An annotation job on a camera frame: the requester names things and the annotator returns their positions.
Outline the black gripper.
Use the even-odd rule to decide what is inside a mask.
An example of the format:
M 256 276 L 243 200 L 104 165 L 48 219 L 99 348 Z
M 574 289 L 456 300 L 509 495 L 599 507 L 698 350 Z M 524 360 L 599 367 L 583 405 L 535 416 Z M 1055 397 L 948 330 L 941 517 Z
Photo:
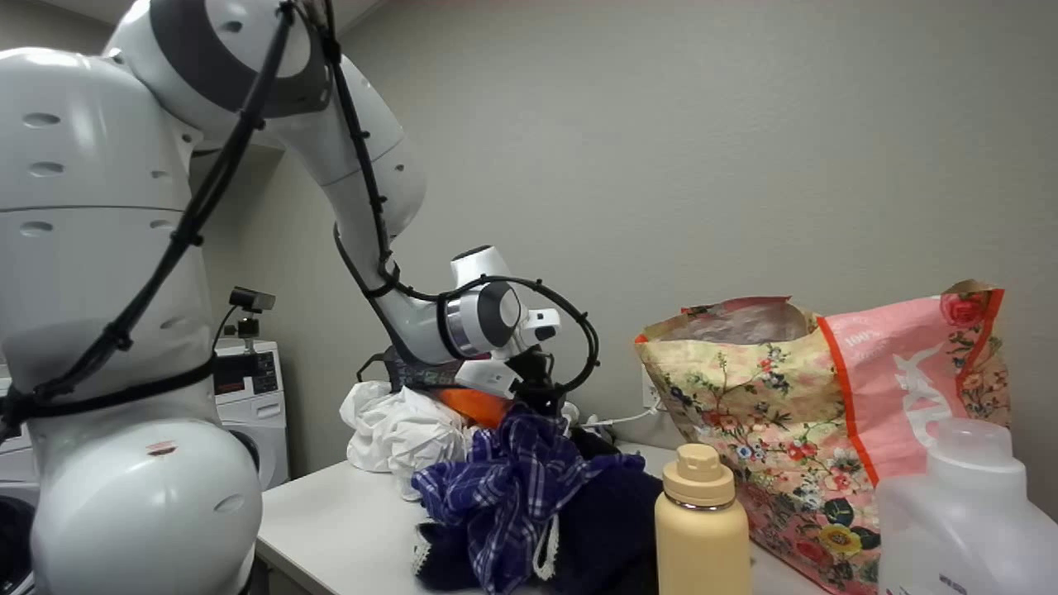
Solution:
M 556 380 L 552 380 L 552 356 L 541 348 L 529 348 L 507 360 L 516 375 L 512 397 L 531 409 L 556 405 Z

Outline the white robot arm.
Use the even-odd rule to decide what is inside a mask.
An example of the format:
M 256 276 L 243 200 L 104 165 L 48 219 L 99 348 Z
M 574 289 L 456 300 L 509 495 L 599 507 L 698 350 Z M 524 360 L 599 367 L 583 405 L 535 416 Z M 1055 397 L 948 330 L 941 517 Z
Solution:
M 243 595 L 262 484 L 218 419 L 208 219 L 256 140 L 335 207 L 335 248 L 410 375 L 527 336 L 503 258 L 401 281 L 422 171 L 326 0 L 134 0 L 95 54 L 0 54 L 3 429 L 41 465 L 34 595 Z

